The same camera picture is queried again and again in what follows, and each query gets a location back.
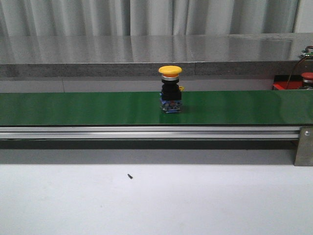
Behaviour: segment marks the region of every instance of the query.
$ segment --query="green conveyor belt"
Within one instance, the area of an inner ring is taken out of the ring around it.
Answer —
[[[311,125],[313,91],[183,92],[163,114],[158,92],[0,94],[0,126]]]

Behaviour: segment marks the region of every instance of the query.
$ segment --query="wire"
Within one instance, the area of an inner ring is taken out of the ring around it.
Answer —
[[[287,80],[287,86],[286,86],[286,90],[288,89],[288,86],[289,86],[289,82],[290,82],[290,79],[291,79],[291,76],[293,74],[293,72],[295,71],[295,69],[298,67],[298,65],[300,65],[302,62],[304,62],[305,60],[307,59],[307,57],[303,57],[301,60],[299,60],[298,63],[295,64],[295,66],[293,67],[289,77],[288,77],[288,80]]]

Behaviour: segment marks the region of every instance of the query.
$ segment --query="granite countertop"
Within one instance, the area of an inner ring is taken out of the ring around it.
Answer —
[[[0,77],[289,74],[313,33],[0,37]],[[306,61],[295,74],[313,71]]]

